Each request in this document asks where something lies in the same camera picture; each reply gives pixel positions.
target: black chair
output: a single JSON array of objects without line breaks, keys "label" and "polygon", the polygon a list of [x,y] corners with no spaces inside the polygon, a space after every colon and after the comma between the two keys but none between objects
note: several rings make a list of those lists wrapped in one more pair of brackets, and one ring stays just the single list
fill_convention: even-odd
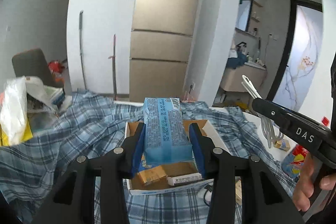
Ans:
[{"label": "black chair", "polygon": [[13,69],[16,77],[36,76],[44,85],[62,88],[62,82],[56,82],[49,70],[43,51],[40,48],[21,52],[12,57]]}]

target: doorway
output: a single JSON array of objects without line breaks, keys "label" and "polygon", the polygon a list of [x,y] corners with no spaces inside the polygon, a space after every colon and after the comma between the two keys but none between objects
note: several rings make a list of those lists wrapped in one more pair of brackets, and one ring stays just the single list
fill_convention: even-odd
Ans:
[{"label": "doorway", "polygon": [[315,74],[322,33],[321,4],[291,0],[287,40],[268,100],[299,111]]}]

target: blue gripper pad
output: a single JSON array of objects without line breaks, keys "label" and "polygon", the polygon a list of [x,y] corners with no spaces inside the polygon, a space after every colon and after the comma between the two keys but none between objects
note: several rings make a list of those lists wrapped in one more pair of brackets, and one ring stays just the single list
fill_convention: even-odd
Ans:
[{"label": "blue gripper pad", "polygon": [[142,154],[143,154],[143,146],[145,142],[145,131],[146,131],[146,125],[143,124],[139,140],[137,142],[137,145],[134,150],[133,158],[132,158],[132,175],[134,176],[136,173],[138,173]]},{"label": "blue gripper pad", "polygon": [[189,126],[189,138],[190,138],[191,144],[193,145],[193,152],[194,152],[194,157],[195,157],[195,162],[197,165],[198,172],[202,175],[203,178],[205,178],[205,159],[204,159],[204,155],[202,153],[201,146],[197,138],[197,134],[193,127],[193,124]]}]

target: black door frame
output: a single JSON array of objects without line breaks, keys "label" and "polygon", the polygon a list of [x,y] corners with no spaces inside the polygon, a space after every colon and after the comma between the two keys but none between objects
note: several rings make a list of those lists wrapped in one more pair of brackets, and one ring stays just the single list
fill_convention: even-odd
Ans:
[{"label": "black door frame", "polygon": [[295,32],[295,23],[296,23],[296,10],[297,6],[303,6],[308,7],[317,11],[322,12],[322,4],[318,2],[314,2],[311,0],[291,0],[291,10],[289,14],[289,24],[288,24],[288,32],[287,32],[287,38],[286,38],[286,44],[283,49],[282,58],[280,61],[280,65],[277,71],[277,74],[274,78],[273,84],[271,86],[271,89],[268,92],[268,95],[266,97],[267,100],[273,101],[275,94],[277,93],[280,83],[282,81],[282,78],[285,74],[289,55],[291,53],[292,45],[293,45],[293,39],[294,39],[294,32]]}]

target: metal screw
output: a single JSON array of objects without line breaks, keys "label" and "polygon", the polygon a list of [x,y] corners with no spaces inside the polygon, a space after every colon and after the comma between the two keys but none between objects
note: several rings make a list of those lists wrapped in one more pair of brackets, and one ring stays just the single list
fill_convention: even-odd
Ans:
[{"label": "metal screw", "polygon": [[250,157],[251,161],[254,161],[254,162],[259,162],[260,161],[260,158],[257,156],[257,155],[252,155]]},{"label": "metal screw", "polygon": [[212,152],[214,152],[215,154],[220,155],[221,153],[223,153],[223,149],[219,148],[219,147],[215,147]]},{"label": "metal screw", "polygon": [[115,154],[121,154],[122,152],[124,152],[123,148],[122,147],[116,147],[113,152]]},{"label": "metal screw", "polygon": [[77,161],[78,162],[84,162],[86,160],[86,156],[79,156],[78,158],[77,158]]}]

